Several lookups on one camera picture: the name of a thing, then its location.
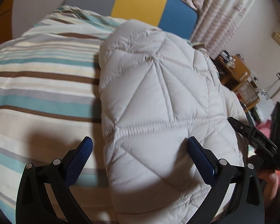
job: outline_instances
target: blue gripper pad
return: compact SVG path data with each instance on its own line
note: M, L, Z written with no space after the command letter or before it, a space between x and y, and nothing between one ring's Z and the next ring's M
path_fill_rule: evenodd
M199 171L203 181L213 187L216 184L215 173L216 170L209 162L208 157L205 155L204 149L195 137L190 137L187 142L187 151L192 158L197 170Z
M77 182L83 167L92 153L92 149L92 139L90 137L85 137L77 149L73 150L77 152L65 169L65 176L63 178L63 183L67 188Z

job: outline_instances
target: silver pin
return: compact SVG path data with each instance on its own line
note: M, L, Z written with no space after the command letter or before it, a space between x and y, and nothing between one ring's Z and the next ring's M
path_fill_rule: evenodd
M60 163L61 163L61 160L59 158L57 158L53 161L54 165L59 165Z
M32 163L27 163L27 164L26 164L26 168L27 168L27 169L32 168Z
M254 166L253 166L253 164L251 164L251 163L248 163L248 168L250 168L250 169L253 169L254 168Z
M227 165L227 161L225 159L220 159L219 163L226 166Z

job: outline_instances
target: white quilted blanket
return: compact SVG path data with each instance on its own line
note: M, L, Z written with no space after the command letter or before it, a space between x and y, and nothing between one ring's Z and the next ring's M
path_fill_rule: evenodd
M210 186L186 139L195 136L217 158L243 166L246 142L227 121L246 121L235 94L206 55L139 21L109 37L99 63L105 166L119 223L187 223Z

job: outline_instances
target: white wall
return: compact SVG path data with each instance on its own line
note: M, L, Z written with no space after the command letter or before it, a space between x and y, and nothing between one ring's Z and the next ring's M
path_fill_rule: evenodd
M14 0L12 15L13 38L21 36L44 16L63 5L64 1Z
M280 46L272 39L277 28L280 24L272 0L255 0L226 47L232 55L244 55L245 63L258 76L258 88L271 85L280 72Z

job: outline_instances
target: striped bed sheet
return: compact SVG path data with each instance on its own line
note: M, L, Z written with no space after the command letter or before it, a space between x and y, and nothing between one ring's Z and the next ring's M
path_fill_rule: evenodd
M124 22L63 6L0 45L0 208L13 224L24 166L62 158L85 136L93 153L70 190L93 223L117 223L104 166L98 52Z

